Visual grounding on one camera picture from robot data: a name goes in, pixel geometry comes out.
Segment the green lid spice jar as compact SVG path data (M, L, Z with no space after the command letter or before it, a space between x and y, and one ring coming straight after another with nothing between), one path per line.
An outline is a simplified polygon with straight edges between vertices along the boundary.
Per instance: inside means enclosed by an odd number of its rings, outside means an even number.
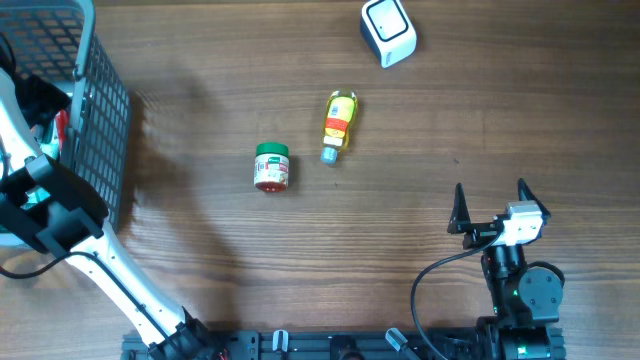
M285 191L289 185L289 148L277 142L256 147L254 186L267 193Z

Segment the red slim stick packet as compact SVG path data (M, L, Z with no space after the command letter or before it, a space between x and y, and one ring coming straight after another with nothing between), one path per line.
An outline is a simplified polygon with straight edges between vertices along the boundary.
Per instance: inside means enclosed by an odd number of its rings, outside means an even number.
M59 149L62 149L66 140L66 129L70 122L69 113L66 110L60 110L54 117L56 124L57 136L59 141Z

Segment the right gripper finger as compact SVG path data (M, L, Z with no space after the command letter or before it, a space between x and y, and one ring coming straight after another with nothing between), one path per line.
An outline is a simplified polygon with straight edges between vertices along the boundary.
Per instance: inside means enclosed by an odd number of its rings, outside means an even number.
M551 213L550 211L543 205L543 203L534 195L526 181L523 178L520 178L517 182L518 187L518 197L520 201L534 201L536 205L539 207L542 218L550 219Z
M467 207L463 185L458 183L454 191L454 203L451 217L447 227L449 234L461 234L469 232L471 229L471 219Z

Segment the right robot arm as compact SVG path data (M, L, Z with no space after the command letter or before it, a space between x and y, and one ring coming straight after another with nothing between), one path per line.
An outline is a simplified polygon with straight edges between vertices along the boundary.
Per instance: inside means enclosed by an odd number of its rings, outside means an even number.
M465 250L482 252L481 268L494 307L492 316L477 320L484 359L559 360L567 357L559 321L564 273L543 261L527 262L524 247L542 236L550 211L523 179L518 199L509 202L492 221L474 223L463 186L455 187L448 225L450 234L464 236Z

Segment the yellow liquid bottle grey cap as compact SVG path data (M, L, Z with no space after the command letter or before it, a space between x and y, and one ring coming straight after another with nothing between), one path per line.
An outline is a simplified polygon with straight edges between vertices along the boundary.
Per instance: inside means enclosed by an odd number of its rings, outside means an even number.
M339 154L348 148L357 111L358 98L353 90L339 89L330 95L322 132L320 158L324 164L334 165Z

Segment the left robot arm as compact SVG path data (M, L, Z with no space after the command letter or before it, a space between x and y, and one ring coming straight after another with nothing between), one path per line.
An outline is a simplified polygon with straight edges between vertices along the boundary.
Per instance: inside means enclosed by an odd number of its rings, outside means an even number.
M136 326L153 359L196 359L213 349L208 329L163 294L121 245L108 208L84 179L42 152L31 128L65 109L56 86L17 73L1 46L1 225L20 242L89 277Z

